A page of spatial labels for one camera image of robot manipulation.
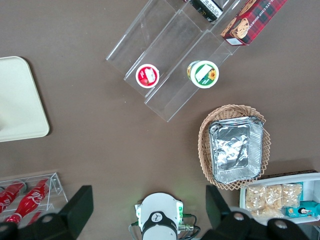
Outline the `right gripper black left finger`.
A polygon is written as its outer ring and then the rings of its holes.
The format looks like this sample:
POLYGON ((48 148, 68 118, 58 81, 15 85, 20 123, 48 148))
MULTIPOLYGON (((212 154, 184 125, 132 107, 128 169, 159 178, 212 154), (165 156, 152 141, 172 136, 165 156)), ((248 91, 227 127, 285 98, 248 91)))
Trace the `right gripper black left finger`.
POLYGON ((83 185, 58 212, 48 213, 23 228, 0 224, 2 240, 76 240, 94 211, 93 187, 83 185))

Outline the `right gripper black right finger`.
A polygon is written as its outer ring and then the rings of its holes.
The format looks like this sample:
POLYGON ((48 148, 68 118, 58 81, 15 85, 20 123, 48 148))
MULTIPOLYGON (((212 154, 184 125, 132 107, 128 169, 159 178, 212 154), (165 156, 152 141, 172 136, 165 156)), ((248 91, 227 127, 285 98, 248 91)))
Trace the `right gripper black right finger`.
POLYGON ((218 188, 207 185, 205 206, 212 229, 203 240, 307 240, 308 236, 292 221, 272 218, 262 225, 241 211, 231 211, 218 188))

